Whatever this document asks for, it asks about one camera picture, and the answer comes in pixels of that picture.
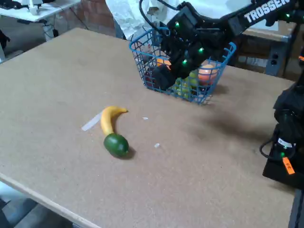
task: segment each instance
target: basket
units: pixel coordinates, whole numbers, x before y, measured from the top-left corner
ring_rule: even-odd
[[[167,28],[159,29],[169,32]],[[155,67],[161,64],[166,64],[167,67],[170,65],[167,56],[160,49],[161,38],[162,36],[152,28],[130,43],[129,47],[143,84],[148,89],[157,92],[198,104],[203,103],[212,94],[227,62],[236,50],[236,45],[230,42],[229,47],[224,49],[222,62],[213,61],[211,58],[205,60],[199,69],[190,73],[189,77],[185,79],[177,78],[175,84],[165,91],[157,86],[152,77],[152,71]]]

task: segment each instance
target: cork board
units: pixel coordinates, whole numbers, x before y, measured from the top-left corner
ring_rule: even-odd
[[[81,29],[0,65],[0,79],[0,180],[73,222],[287,227],[294,191],[262,176],[258,147],[290,81],[227,67],[197,106],[144,88],[127,42]],[[130,160],[104,149],[99,125],[81,130],[108,105],[129,109],[116,131]]]

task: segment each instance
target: brick wall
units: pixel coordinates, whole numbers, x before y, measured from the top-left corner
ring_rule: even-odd
[[[105,33],[114,33],[113,16],[108,9],[105,0],[82,0],[81,4],[73,7],[72,10],[90,28],[90,30],[101,33],[103,33],[103,31],[105,31]],[[81,22],[70,10],[65,10],[65,12],[60,13],[57,22],[60,24],[66,24],[66,22],[68,22],[70,29],[73,27],[83,27]]]

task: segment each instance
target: orange tag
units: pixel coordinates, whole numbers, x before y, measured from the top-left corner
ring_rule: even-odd
[[[289,159],[287,157],[283,158],[283,163],[284,163],[284,165],[286,167],[286,170],[287,170],[287,172],[288,172],[289,175],[295,173],[295,171],[294,171],[294,169],[293,169],[293,167],[292,167],[292,165],[291,165],[291,163],[290,163],[290,161],[289,161]]]

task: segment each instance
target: banana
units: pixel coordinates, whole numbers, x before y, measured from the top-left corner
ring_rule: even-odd
[[[117,106],[109,106],[103,110],[103,113],[101,114],[100,125],[106,136],[114,133],[111,122],[112,117],[121,113],[126,113],[127,111],[127,109]]]

